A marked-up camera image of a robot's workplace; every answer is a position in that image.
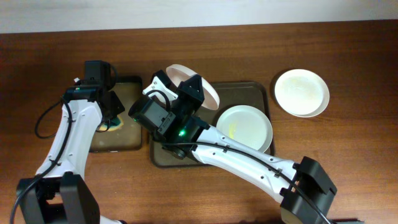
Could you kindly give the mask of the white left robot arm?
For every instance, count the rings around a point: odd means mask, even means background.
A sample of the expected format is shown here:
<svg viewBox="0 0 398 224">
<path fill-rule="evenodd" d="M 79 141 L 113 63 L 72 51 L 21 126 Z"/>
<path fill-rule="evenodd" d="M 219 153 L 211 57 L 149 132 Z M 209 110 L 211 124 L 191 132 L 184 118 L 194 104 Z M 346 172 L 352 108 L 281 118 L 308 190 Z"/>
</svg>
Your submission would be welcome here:
<svg viewBox="0 0 398 224">
<path fill-rule="evenodd" d="M 49 153 L 32 178 L 18 183 L 10 223 L 17 210 L 26 223 L 113 223 L 85 183 L 85 166 L 99 127 L 124 111 L 112 90 L 116 77 L 108 62 L 85 62 L 84 77 L 59 101 L 62 118 Z"/>
</svg>

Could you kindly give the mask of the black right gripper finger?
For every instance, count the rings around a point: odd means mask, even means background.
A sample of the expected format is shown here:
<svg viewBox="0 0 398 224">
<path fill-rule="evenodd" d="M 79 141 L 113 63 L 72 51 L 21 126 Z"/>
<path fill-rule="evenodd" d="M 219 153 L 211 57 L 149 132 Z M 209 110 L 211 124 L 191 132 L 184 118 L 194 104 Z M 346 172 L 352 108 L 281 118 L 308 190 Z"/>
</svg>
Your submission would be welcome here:
<svg viewBox="0 0 398 224">
<path fill-rule="evenodd" d="M 152 75 L 151 79 L 151 89 L 169 89 L 172 84 L 171 79 L 168 77 L 168 75 L 163 71 L 159 70 Z"/>
<path fill-rule="evenodd" d="M 205 99 L 202 77 L 196 74 L 181 82 L 177 87 L 177 95 L 179 100 L 191 103 L 194 108 L 199 108 Z"/>
</svg>

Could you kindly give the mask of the green yellow sponge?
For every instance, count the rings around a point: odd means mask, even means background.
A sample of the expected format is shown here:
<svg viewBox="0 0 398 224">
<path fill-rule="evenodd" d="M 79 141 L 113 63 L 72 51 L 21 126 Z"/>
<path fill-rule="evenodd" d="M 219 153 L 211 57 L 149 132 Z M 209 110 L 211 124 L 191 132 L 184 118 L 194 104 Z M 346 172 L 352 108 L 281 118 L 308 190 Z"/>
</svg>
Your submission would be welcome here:
<svg viewBox="0 0 398 224">
<path fill-rule="evenodd" d="M 115 131 L 120 129 L 124 125 L 124 121 L 120 115 L 117 115 L 117 117 L 110 119 L 103 124 L 99 125 L 97 128 L 96 132 L 102 133 L 102 132 L 107 132 L 107 131 Z"/>
</svg>

